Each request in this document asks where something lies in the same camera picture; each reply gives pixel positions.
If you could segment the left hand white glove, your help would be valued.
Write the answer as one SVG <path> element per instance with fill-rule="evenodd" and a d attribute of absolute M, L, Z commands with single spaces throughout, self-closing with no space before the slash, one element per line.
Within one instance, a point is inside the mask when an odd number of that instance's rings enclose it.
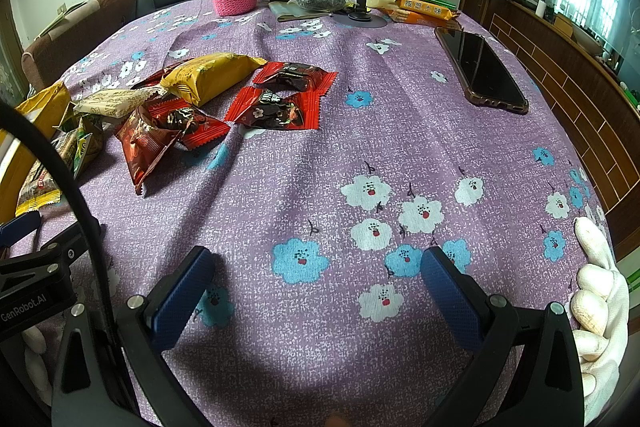
<path fill-rule="evenodd" d="M 42 355 L 47 351 L 47 343 L 37 326 L 22 332 L 25 343 L 25 367 L 27 375 L 34 385 L 40 400 L 47 405 L 52 403 L 52 386 L 44 365 Z"/>

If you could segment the right hand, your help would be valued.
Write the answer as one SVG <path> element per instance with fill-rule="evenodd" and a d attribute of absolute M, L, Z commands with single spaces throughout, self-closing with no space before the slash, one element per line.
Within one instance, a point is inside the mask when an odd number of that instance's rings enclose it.
<path fill-rule="evenodd" d="M 577 291 L 570 314 L 579 324 L 573 332 L 577 349 L 584 424 L 589 425 L 612 398 L 628 343 L 629 295 L 605 234 L 589 218 L 574 221 L 574 232 L 587 263 L 577 272 Z"/>

